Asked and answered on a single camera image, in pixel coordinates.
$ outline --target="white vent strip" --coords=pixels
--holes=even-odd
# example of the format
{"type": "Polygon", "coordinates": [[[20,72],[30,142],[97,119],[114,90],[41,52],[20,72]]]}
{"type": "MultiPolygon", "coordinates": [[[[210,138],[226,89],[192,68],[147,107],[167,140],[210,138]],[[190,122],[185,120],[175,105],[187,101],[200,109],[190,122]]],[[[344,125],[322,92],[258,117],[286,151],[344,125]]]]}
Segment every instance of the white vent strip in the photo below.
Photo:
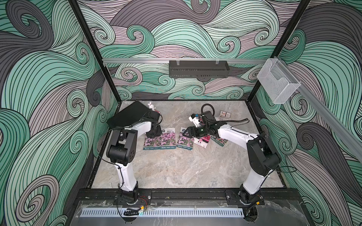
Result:
{"type": "MultiPolygon", "coordinates": [[[[118,208],[122,217],[127,208],[118,208]]],[[[80,217],[119,217],[117,208],[83,208],[80,217]]],[[[149,209],[132,217],[239,217],[243,218],[241,208],[171,208],[149,209]]]]}

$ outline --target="flower seed packet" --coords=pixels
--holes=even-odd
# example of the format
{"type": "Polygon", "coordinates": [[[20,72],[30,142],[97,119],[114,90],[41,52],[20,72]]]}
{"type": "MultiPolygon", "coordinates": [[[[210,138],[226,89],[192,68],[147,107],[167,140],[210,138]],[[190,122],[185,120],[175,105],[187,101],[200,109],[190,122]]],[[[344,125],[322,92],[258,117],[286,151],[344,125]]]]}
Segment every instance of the flower seed packet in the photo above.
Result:
{"type": "Polygon", "coordinates": [[[159,149],[176,149],[175,128],[162,129],[159,149]]]}
{"type": "Polygon", "coordinates": [[[217,138],[217,137],[214,137],[214,136],[211,136],[211,139],[213,141],[215,141],[218,145],[220,145],[221,147],[223,147],[226,142],[227,142],[227,139],[222,139],[222,138],[217,138]]]}
{"type": "Polygon", "coordinates": [[[161,142],[161,136],[154,137],[154,138],[148,138],[146,136],[145,140],[144,140],[143,149],[144,150],[160,149],[160,142],[161,142]]]}
{"type": "Polygon", "coordinates": [[[207,147],[207,144],[209,143],[209,141],[210,141],[210,135],[202,137],[202,138],[194,137],[194,143],[197,145],[200,145],[203,148],[207,147]]]}
{"type": "Polygon", "coordinates": [[[227,112],[227,111],[220,111],[219,117],[221,117],[221,118],[226,118],[226,119],[230,119],[230,118],[231,118],[231,113],[230,113],[230,112],[227,112]]]}
{"type": "Polygon", "coordinates": [[[194,139],[183,136],[182,133],[185,132],[185,130],[186,130],[186,128],[181,127],[180,136],[178,137],[178,142],[177,142],[176,146],[179,148],[192,150],[192,146],[194,144],[194,139]]]}

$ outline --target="wire mesh holder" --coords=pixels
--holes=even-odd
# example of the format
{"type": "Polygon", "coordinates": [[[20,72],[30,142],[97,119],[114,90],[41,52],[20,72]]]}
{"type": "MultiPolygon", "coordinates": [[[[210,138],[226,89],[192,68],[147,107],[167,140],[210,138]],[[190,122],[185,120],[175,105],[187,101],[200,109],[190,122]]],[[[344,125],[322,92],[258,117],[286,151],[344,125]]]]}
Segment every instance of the wire mesh holder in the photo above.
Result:
{"type": "Polygon", "coordinates": [[[278,58],[269,58],[257,78],[274,104],[284,104],[300,86],[298,78],[278,58]]]}

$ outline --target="stuffed bunny toy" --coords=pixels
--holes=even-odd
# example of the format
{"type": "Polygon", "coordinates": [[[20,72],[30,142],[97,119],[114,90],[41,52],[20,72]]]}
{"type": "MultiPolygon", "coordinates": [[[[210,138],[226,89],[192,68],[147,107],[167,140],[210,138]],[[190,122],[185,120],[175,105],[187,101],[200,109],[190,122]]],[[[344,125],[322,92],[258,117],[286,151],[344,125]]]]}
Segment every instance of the stuffed bunny toy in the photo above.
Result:
{"type": "Polygon", "coordinates": [[[149,104],[147,104],[147,105],[148,105],[148,108],[149,108],[149,109],[152,109],[153,111],[156,109],[156,108],[154,107],[154,105],[151,104],[151,102],[150,102],[149,104]]]}

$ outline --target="patterned backdrop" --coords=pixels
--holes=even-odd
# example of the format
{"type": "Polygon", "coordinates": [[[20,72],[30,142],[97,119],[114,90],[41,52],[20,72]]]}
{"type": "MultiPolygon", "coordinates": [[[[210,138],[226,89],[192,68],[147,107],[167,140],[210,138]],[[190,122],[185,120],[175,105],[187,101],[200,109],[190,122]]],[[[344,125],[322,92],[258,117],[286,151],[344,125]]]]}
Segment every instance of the patterned backdrop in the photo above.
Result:
{"type": "MultiPolygon", "coordinates": [[[[78,0],[103,57],[270,57],[299,0],[78,0]]],[[[329,0],[313,1],[318,5],[329,0]]],[[[108,64],[122,99],[247,99],[262,65],[173,79],[168,64],[108,64]]]]}
{"type": "MultiPolygon", "coordinates": [[[[280,57],[362,141],[362,1],[307,9],[280,57]]],[[[252,107],[283,157],[316,225],[360,226],[362,164],[298,92],[283,105],[261,87],[252,107]]]]}
{"type": "Polygon", "coordinates": [[[0,221],[64,225],[117,103],[67,0],[0,1],[0,30],[0,221]]]}

